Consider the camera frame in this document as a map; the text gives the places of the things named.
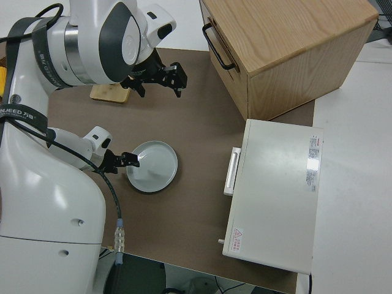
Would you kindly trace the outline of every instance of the cable connector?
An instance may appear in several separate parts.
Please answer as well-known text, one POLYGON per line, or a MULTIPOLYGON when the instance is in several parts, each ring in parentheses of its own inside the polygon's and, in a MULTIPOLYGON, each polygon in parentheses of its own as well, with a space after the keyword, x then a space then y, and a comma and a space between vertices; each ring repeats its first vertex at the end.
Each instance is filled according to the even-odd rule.
POLYGON ((115 232, 115 252, 124 252, 125 249, 125 231, 123 227, 123 219, 117 220, 115 232))
POLYGON ((123 219, 117 219, 117 227, 115 231, 115 253, 116 265, 122 265, 123 253, 125 250, 125 230, 123 227, 123 219))

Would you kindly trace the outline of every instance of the yellow object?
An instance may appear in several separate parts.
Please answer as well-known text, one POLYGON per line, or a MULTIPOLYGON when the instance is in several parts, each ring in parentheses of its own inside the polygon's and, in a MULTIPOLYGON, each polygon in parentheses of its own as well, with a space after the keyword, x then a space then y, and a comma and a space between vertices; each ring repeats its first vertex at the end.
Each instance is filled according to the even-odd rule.
POLYGON ((94 85, 90 97, 94 100, 125 103, 128 100, 130 89, 124 89, 120 84, 94 85))
POLYGON ((5 67, 0 67, 0 96, 4 94, 4 88, 6 86, 6 75, 7 69, 5 67))

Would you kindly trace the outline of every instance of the wooden block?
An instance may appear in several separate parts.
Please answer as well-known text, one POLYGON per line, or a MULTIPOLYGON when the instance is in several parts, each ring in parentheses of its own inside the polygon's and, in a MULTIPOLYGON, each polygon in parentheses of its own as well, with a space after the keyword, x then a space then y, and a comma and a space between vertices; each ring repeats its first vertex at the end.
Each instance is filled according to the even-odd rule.
POLYGON ((0 66, 0 97, 4 94, 4 88, 6 86, 6 76, 7 69, 3 66, 0 66))
POLYGON ((378 17, 367 0, 200 6, 219 54, 211 59, 244 119, 270 120, 340 87, 378 17), (225 70, 218 57, 235 68, 225 70))
POLYGON ((127 102, 130 89, 124 89, 120 84, 94 85, 90 98, 94 100, 124 103, 127 102))

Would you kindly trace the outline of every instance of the box handle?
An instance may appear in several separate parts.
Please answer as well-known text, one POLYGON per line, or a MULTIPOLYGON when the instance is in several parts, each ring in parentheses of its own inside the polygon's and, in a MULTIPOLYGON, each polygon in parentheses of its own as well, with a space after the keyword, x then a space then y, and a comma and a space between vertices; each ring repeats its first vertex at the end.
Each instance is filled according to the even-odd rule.
POLYGON ((234 193, 234 184, 237 176, 239 155, 241 154, 241 148, 233 147, 232 155, 230 156, 230 162, 228 164, 227 176, 225 189, 223 194, 228 196, 233 196, 234 193))
POLYGON ((233 69, 235 68, 235 63, 231 63, 231 64, 225 64, 224 61, 222 60, 221 56, 219 55, 218 51, 216 51, 214 44, 212 43, 211 39, 207 36, 207 29, 212 28, 212 24, 211 23, 207 23, 203 26, 203 35, 207 40, 208 45, 211 47, 211 50, 214 52, 216 58, 219 61, 220 66, 223 67, 223 69, 225 70, 229 70, 229 69, 233 69))

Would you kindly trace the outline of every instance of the screw hole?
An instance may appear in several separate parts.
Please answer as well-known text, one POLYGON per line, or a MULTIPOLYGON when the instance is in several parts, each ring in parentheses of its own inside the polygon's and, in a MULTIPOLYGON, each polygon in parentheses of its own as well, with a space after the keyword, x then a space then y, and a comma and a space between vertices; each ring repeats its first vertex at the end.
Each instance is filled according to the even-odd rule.
POLYGON ((65 71, 68 70, 67 64, 65 64, 64 62, 61 64, 61 66, 62 66, 62 68, 63 68, 65 71))
POLYGON ((67 251, 67 250, 59 251, 59 255, 62 256, 62 257, 68 256, 68 254, 69 254, 69 251, 67 251))
POLYGON ((76 227, 81 227, 84 223, 83 219, 71 219, 71 224, 76 227))

